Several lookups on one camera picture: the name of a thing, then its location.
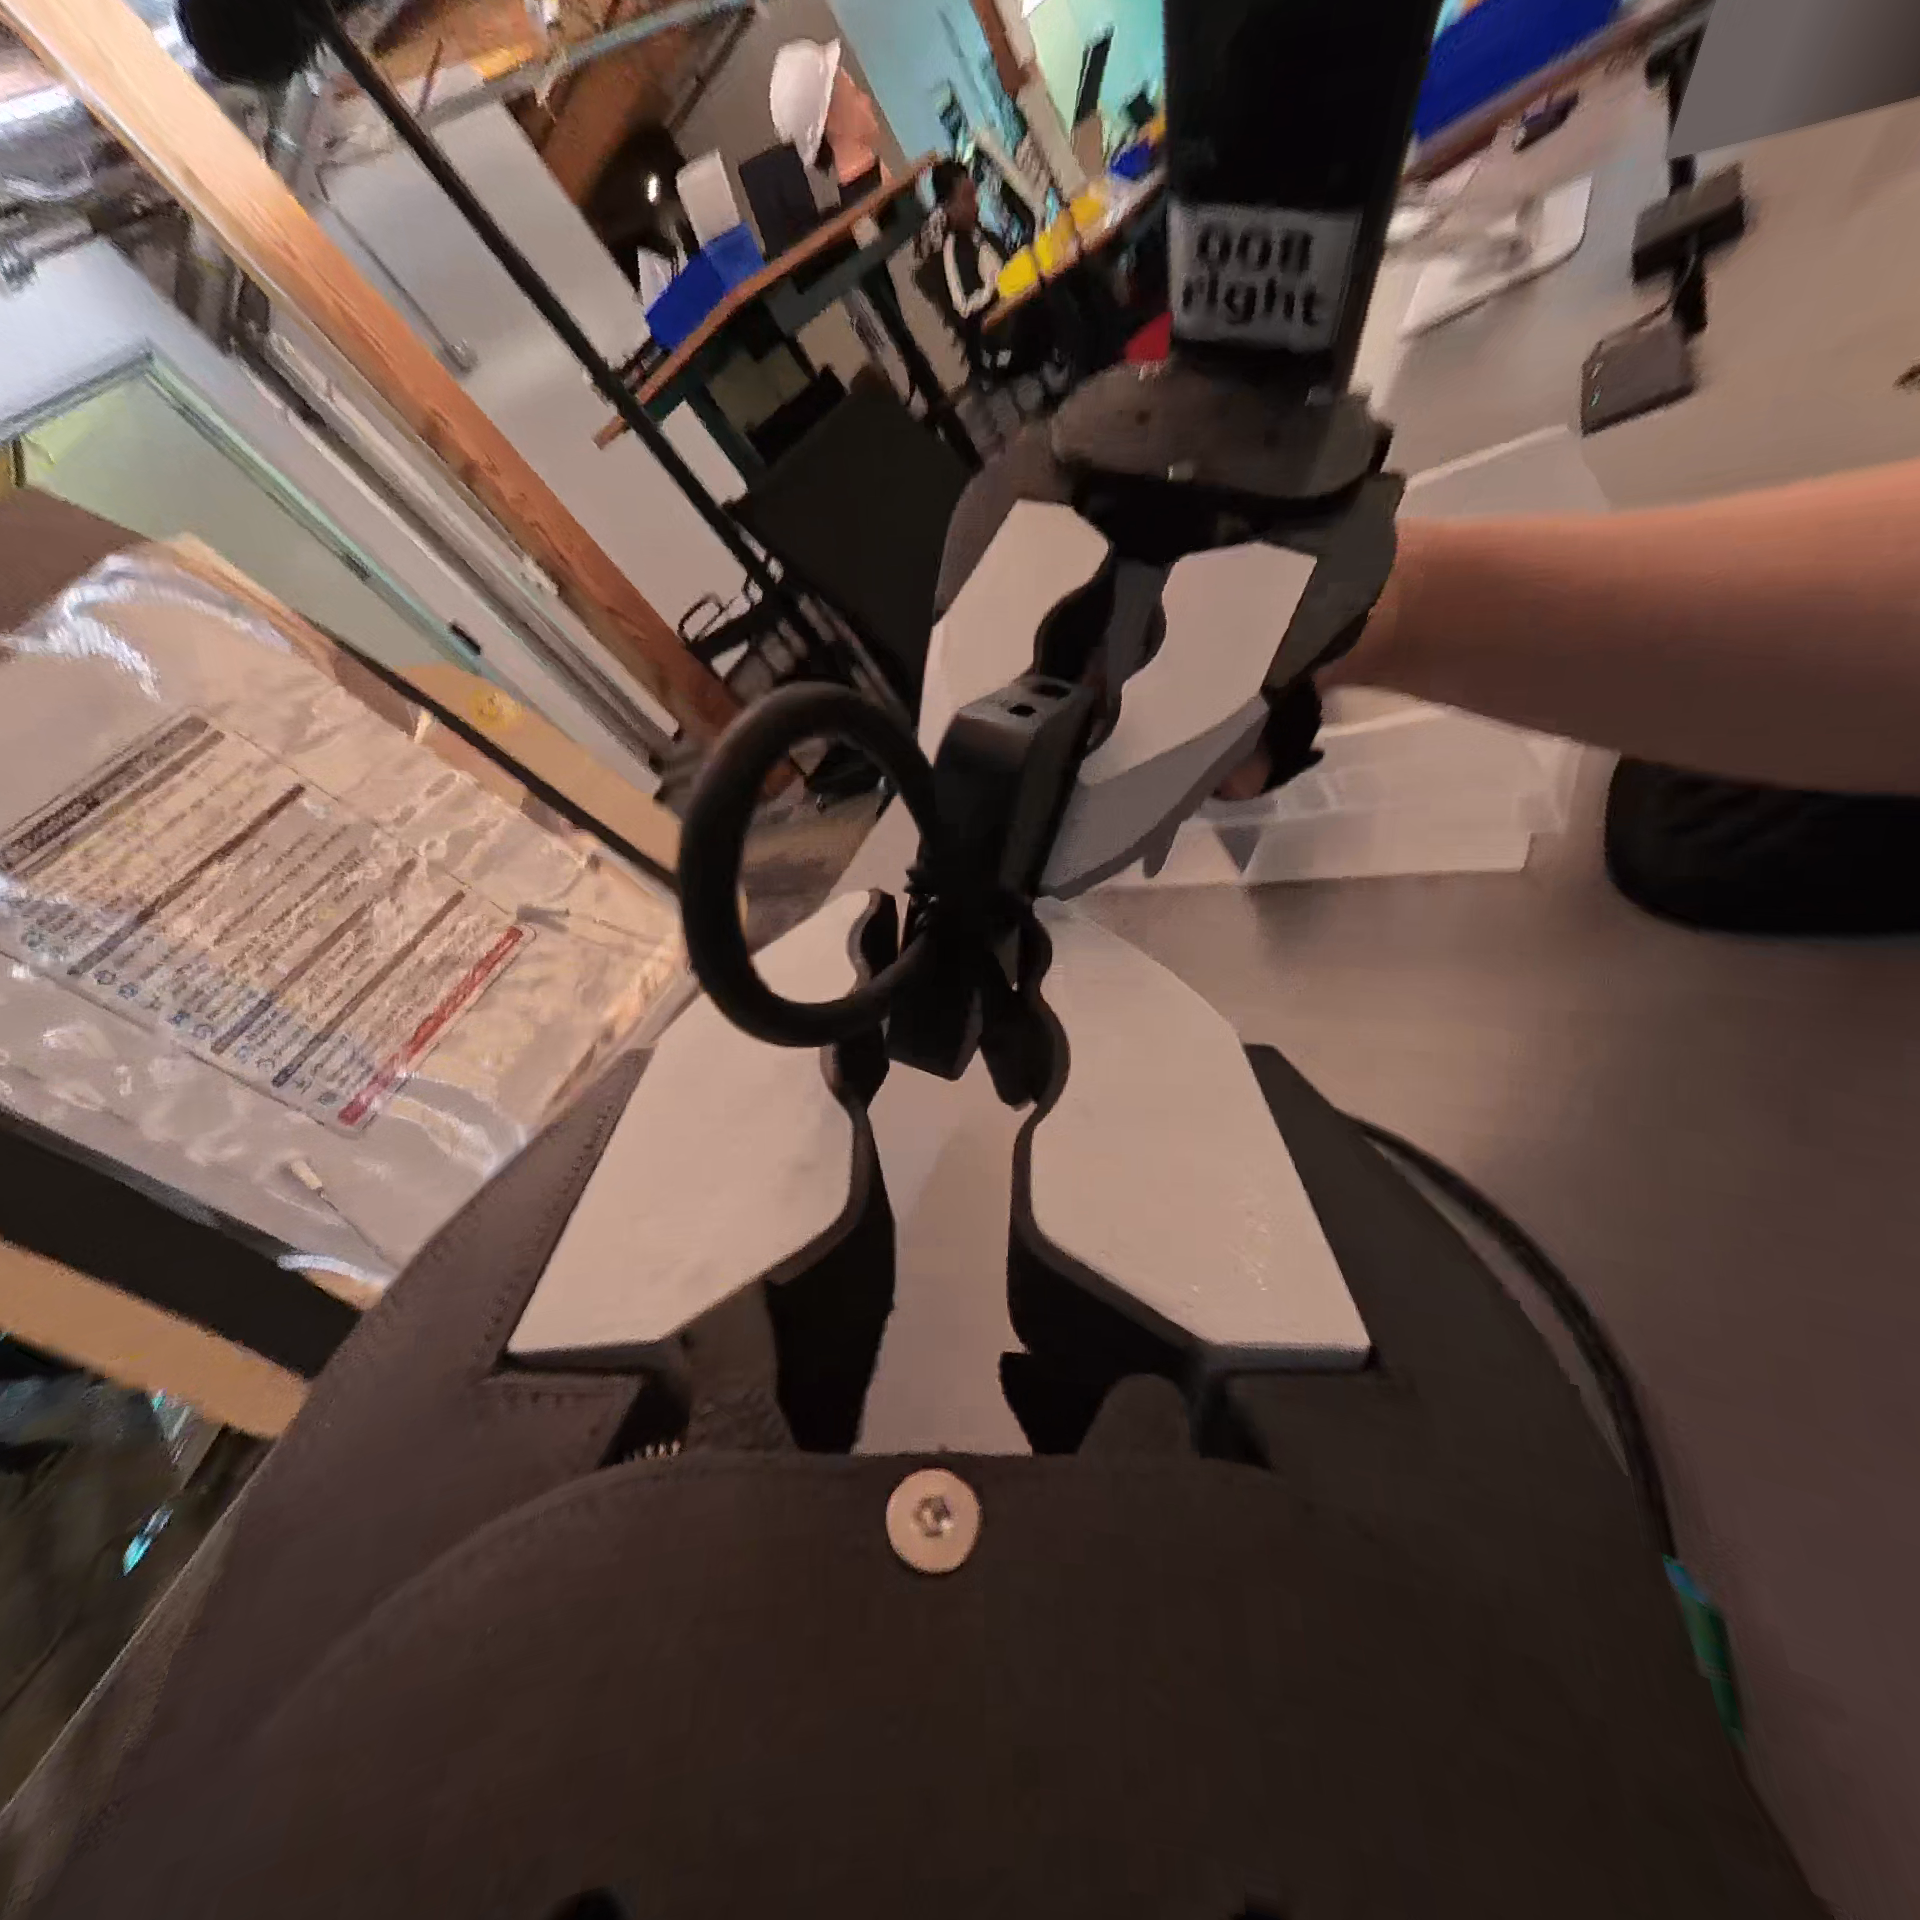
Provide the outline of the black round object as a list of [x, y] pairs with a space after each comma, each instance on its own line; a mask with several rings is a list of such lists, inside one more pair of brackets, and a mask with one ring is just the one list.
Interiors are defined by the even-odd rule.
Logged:
[[1602, 864], [1679, 928], [1764, 940], [1917, 934], [1917, 801], [1731, 782], [1620, 759]]

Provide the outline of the yellow bin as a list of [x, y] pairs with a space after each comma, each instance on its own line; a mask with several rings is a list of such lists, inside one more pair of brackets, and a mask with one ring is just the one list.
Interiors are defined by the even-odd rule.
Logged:
[[1011, 255], [996, 275], [996, 305], [1019, 305], [1102, 251], [1120, 234], [1112, 211], [1094, 200], [1075, 201], [1032, 242]]

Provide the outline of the cardboard box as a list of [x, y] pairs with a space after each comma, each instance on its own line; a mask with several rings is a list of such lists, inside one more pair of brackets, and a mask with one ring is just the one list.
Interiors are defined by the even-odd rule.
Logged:
[[279, 1438], [307, 1399], [307, 1384], [277, 1362], [10, 1241], [2, 1244], [2, 1331], [38, 1353], [263, 1440]]

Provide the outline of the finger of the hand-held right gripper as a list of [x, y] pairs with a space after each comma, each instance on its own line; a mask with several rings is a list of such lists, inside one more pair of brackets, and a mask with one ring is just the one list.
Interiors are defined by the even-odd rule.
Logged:
[[1018, 500], [930, 632], [920, 753], [940, 754], [952, 719], [1035, 668], [1045, 619], [1093, 588], [1112, 544], [1066, 503]]
[[1174, 563], [1158, 652], [1125, 681], [1112, 731], [1077, 768], [1046, 852], [1046, 896], [1075, 899], [1164, 857], [1246, 759], [1266, 720], [1264, 680], [1317, 572], [1278, 544]]

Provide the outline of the person's right forearm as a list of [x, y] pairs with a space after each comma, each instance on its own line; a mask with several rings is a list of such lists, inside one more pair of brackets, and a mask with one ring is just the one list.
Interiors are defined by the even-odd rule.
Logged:
[[1322, 688], [1706, 777], [1917, 796], [1917, 462], [1643, 513], [1403, 520]]

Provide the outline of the small black device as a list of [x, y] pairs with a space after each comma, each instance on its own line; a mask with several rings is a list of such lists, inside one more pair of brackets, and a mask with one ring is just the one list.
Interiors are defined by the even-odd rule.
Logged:
[[1695, 392], [1688, 332], [1670, 316], [1608, 334], [1579, 371], [1576, 430], [1584, 439], [1651, 416]]
[[1726, 166], [1709, 176], [1672, 186], [1647, 203], [1634, 226], [1629, 279], [1652, 282], [1683, 270], [1691, 256], [1728, 247], [1743, 239], [1743, 170]]

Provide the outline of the blue storage bin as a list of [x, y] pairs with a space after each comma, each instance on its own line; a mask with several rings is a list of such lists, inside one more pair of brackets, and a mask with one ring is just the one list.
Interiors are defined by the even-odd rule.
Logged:
[[733, 288], [751, 282], [766, 262], [749, 224], [719, 232], [692, 251], [663, 291], [645, 305], [651, 343], [663, 352], [684, 347]]

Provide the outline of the clear plastic bin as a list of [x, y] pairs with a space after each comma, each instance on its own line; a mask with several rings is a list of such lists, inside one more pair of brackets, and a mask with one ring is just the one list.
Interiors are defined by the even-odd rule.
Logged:
[[1246, 802], [1212, 801], [1158, 871], [1115, 889], [1260, 889], [1319, 880], [1519, 874], [1531, 844], [1568, 824], [1581, 751], [1447, 707], [1341, 690], [1319, 761]]

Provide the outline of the white stand base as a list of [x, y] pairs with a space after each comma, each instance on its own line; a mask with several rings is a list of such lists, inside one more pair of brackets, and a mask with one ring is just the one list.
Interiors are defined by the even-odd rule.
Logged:
[[1575, 176], [1440, 247], [1411, 283], [1399, 338], [1421, 338], [1564, 267], [1586, 242], [1590, 207], [1594, 176]]

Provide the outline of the white helmet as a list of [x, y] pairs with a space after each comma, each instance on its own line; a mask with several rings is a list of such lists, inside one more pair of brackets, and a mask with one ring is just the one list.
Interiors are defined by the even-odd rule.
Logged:
[[775, 135], [812, 170], [820, 166], [827, 142], [842, 64], [838, 39], [789, 39], [775, 54], [768, 84]]

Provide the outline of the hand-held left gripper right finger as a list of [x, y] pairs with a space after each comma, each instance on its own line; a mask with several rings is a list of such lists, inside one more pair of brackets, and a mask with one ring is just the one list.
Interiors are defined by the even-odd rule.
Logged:
[[1364, 1366], [1374, 1344], [1235, 1027], [1069, 908], [1040, 913], [1059, 1094], [1024, 1142], [1024, 1226], [1141, 1329], [1222, 1366]]

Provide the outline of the plastic bag with label sheet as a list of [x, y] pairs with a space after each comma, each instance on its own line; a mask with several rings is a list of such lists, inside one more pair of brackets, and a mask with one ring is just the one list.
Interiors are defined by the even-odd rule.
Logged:
[[197, 542], [4, 626], [4, 1130], [370, 1304], [691, 995], [666, 884]]

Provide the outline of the black HDMI adapter with cable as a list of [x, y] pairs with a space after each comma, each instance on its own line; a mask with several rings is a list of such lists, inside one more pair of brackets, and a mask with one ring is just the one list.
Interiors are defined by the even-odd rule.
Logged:
[[[996, 1097], [1038, 1107], [1056, 1074], [1040, 1002], [1048, 944], [1035, 900], [1094, 702], [1040, 672], [964, 707], [934, 754], [834, 683], [780, 688], [710, 751], [682, 828], [679, 904], [691, 969], [716, 1014], [755, 1043], [822, 1049], [883, 1041], [898, 1067], [955, 1081], [984, 1060]], [[826, 740], [879, 768], [919, 842], [902, 900], [852, 943], [842, 1000], [789, 1000], [757, 972], [738, 882], [775, 764]]]

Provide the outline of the wooden door frame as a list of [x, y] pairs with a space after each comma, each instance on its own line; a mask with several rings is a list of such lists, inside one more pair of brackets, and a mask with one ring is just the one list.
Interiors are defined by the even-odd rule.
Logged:
[[703, 746], [724, 734], [738, 711], [727, 686], [128, 6], [4, 6], [4, 23], [253, 282], [370, 384], [684, 734]]

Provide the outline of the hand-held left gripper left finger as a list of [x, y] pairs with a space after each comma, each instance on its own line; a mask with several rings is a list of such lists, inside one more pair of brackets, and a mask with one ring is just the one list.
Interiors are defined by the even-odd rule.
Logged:
[[827, 1047], [755, 1041], [702, 993], [648, 1051], [508, 1350], [666, 1350], [826, 1244], [864, 1127]]

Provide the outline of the black chair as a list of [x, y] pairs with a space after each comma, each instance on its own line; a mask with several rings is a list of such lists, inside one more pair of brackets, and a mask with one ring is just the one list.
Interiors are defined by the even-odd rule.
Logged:
[[836, 617], [909, 719], [920, 708], [944, 542], [974, 473], [898, 395], [856, 388], [732, 505], [735, 526]]

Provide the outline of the black stand pole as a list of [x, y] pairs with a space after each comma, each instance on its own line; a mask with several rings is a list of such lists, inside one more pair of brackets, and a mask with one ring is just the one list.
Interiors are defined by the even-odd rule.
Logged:
[[445, 159], [440, 145], [407, 110], [402, 97], [379, 73], [373, 56], [354, 41], [339, 6], [296, 6], [294, 9], [301, 23], [312, 28], [326, 51], [341, 60], [347, 78], [370, 99], [387, 128], [423, 166], [424, 175], [461, 218], [477, 246], [512, 279], [517, 291], [526, 295], [540, 321], [557, 337], [598, 398], [614, 410], [614, 419], [648, 450], [671, 487], [759, 588], [760, 600], [778, 609], [816, 652], [831, 657], [831, 674], [836, 680], [862, 683], [885, 711], [900, 713], [896, 686], [885, 674], [885, 662], [866, 649], [856, 632], [842, 617], [842, 611], [818, 595], [805, 574], [795, 572], [787, 558], [778, 553], [768, 555], [760, 544], [748, 537], [735, 514], [712, 498], [661, 425], [645, 414], [622, 375], [592, 345], [589, 334], [575, 322], [536, 265], [498, 226], [492, 211], [472, 195], [467, 178]]

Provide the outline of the blue crate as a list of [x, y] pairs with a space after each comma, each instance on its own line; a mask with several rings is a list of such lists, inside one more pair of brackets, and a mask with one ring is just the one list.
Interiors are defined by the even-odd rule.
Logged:
[[1595, 39], [1620, 9], [1620, 3], [1444, 6], [1415, 104], [1415, 142], [1431, 145], [1453, 122]]

